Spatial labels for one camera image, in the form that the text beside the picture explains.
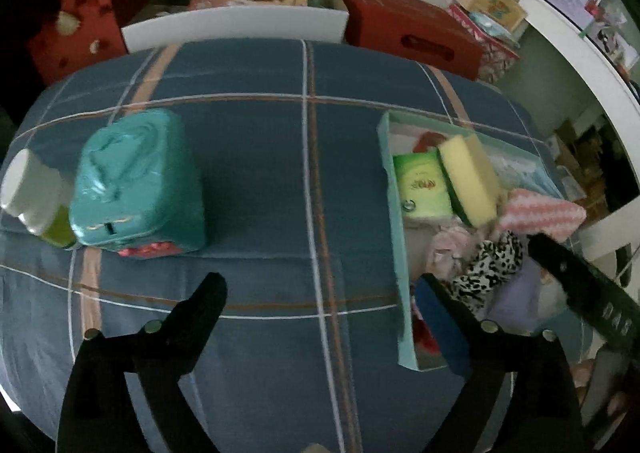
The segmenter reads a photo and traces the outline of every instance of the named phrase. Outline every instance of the green package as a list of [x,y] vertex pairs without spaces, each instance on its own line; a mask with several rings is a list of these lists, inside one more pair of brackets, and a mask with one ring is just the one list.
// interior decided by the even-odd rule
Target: green package
[[408,218],[453,216],[438,150],[394,156],[402,214]]

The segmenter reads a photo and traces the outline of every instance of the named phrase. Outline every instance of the white shelf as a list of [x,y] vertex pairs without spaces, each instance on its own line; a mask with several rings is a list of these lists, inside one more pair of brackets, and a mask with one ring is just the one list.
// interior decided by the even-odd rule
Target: white shelf
[[[544,0],[520,0],[527,22],[569,62],[602,105],[640,176],[640,104],[609,59],[580,30]],[[583,252],[595,259],[638,239],[640,197],[580,232]]]

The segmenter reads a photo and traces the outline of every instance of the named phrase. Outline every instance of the teal tissue box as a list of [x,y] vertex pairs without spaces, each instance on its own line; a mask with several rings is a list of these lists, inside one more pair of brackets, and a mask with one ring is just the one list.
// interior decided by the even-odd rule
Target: teal tissue box
[[203,247],[200,174],[180,118],[149,110],[95,132],[82,148],[69,220],[81,243],[121,256]]

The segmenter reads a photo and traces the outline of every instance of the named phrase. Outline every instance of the open box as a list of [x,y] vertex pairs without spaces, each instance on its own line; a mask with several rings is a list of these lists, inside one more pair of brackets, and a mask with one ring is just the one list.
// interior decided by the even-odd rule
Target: open box
[[[416,266],[410,266],[408,249],[424,245],[424,242],[429,238],[429,235],[426,233],[420,234],[419,229],[404,223],[393,156],[397,154],[411,153],[418,138],[424,134],[425,131],[442,134],[447,138],[457,134],[467,136],[471,133],[476,133],[484,149],[489,154],[492,164],[494,164],[494,168],[500,178],[500,182],[504,187],[513,188],[516,186],[522,186],[522,184],[508,183],[511,180],[510,175],[506,173],[503,168],[498,170],[497,166],[499,166],[499,164],[496,162],[502,157],[504,157],[505,162],[510,163],[511,170],[516,170],[516,172],[521,171],[523,174],[528,176],[528,180],[530,181],[530,184],[527,184],[529,186],[527,187],[528,189],[537,189],[537,191],[542,194],[555,198],[562,198],[562,194],[559,192],[556,184],[546,173],[545,166],[540,157],[535,156],[528,151],[485,134],[474,132],[472,129],[462,128],[454,124],[441,122],[425,116],[398,112],[385,113],[378,125],[378,137],[380,140],[383,165],[388,178],[387,199],[389,221],[391,225],[394,270],[396,273],[396,281],[398,282],[399,297],[402,304],[402,325],[398,334],[398,363],[408,369],[417,371],[426,371],[444,367],[446,366],[446,361],[440,354],[428,354],[424,351],[418,351],[417,353],[414,345],[410,280],[417,279],[417,277],[420,276],[421,271],[416,272]],[[513,177],[513,179],[519,180],[522,179],[522,177]],[[406,241],[406,232],[407,234],[410,234],[414,229],[418,230],[418,233],[415,236],[418,240],[422,240],[421,242]],[[545,292],[545,289],[543,289],[544,296],[549,298],[550,302],[546,303],[546,306],[544,308],[541,307],[540,310],[545,311],[546,313],[552,313],[555,309],[550,305],[558,303],[559,293],[558,295],[550,293],[548,289],[546,289]]]

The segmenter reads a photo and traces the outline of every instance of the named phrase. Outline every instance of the plaid pattern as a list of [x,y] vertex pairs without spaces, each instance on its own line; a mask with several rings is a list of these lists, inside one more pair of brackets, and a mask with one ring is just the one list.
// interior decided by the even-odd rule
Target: plaid pattern
[[[54,436],[82,339],[81,300],[98,307],[106,335],[131,333],[217,271],[228,305],[181,383],[221,451],[301,451],[311,442],[334,452],[419,451],[462,380],[397,364],[376,126],[386,110],[460,122],[447,91],[426,66],[350,46],[211,40],[167,50],[110,60],[47,89],[1,172],[28,146],[72,178],[95,130],[140,108],[169,108],[204,176],[209,245],[148,261],[102,253],[96,287],[83,283],[82,251],[55,249],[3,215],[0,384]],[[540,155],[556,178],[525,110],[443,75],[464,104],[463,122]],[[571,313],[550,327],[570,360],[588,347]],[[129,386],[151,449],[165,451],[137,379]],[[507,382],[485,445],[508,398]]]

